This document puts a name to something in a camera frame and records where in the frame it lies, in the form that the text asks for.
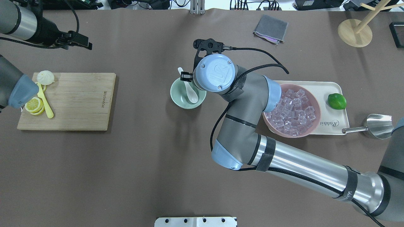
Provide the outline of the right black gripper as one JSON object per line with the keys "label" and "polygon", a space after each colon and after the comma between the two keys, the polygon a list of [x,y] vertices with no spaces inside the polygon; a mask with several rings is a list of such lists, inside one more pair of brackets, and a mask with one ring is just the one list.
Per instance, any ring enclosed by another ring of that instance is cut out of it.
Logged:
{"label": "right black gripper", "polygon": [[193,82],[193,73],[180,72],[180,80],[185,82]]}

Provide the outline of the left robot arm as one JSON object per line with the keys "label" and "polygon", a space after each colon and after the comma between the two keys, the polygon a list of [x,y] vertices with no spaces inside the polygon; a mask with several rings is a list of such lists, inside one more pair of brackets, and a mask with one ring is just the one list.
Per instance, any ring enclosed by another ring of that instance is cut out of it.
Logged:
{"label": "left robot arm", "polygon": [[[72,4],[65,0],[75,17],[75,30],[63,32],[43,15],[42,0],[2,0],[1,47],[11,49],[16,44],[43,50],[69,49],[71,46],[92,49],[89,38],[79,33],[80,23]],[[1,56],[1,109],[19,109],[39,92],[30,76]]]}

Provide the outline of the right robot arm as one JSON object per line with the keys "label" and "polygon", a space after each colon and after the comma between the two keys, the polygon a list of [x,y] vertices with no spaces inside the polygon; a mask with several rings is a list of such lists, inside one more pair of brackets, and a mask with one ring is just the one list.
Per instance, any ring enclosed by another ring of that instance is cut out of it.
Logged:
{"label": "right robot arm", "polygon": [[242,171],[270,172],[279,177],[355,204],[373,221],[403,221],[403,119],[393,129],[378,172],[360,173],[255,132],[263,112],[270,112],[281,97],[281,86],[255,70],[286,68],[280,63],[246,70],[223,54],[196,54],[192,73],[181,79],[220,95],[229,102],[225,119],[212,147],[219,165]]}

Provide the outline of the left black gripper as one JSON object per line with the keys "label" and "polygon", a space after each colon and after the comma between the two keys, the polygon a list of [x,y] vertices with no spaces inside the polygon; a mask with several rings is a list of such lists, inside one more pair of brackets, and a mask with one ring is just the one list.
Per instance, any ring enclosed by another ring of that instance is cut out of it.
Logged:
{"label": "left black gripper", "polygon": [[92,50],[92,43],[89,42],[89,38],[79,33],[80,22],[77,16],[75,16],[75,21],[75,31],[62,32],[55,23],[41,17],[38,21],[38,48],[68,50],[70,46],[78,46]]}

